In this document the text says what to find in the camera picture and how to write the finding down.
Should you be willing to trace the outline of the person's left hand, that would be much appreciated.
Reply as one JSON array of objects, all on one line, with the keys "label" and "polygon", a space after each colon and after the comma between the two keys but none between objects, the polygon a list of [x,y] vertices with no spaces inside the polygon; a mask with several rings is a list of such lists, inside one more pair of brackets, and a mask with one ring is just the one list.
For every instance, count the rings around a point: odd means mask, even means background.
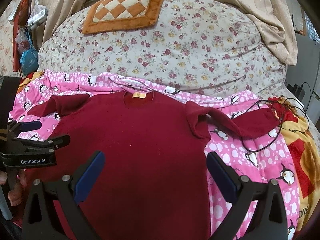
[{"label": "person's left hand", "polygon": [[[0,172],[0,184],[5,185],[7,182],[8,175],[6,172]],[[24,170],[19,170],[17,175],[17,180],[14,188],[8,193],[8,200],[10,201],[11,206],[15,207],[22,202],[22,192],[26,187],[26,177]]]}]

